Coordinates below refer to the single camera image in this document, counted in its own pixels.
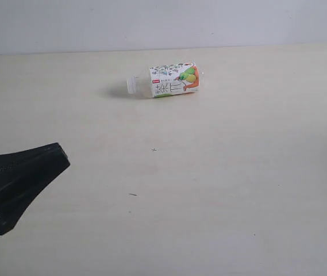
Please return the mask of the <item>clear fruit-label bottle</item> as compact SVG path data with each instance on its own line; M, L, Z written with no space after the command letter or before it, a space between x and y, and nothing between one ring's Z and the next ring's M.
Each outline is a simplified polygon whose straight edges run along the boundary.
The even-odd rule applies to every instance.
M127 78L127 92L146 98L196 93L201 88L203 76L203 71L194 62L152 66Z

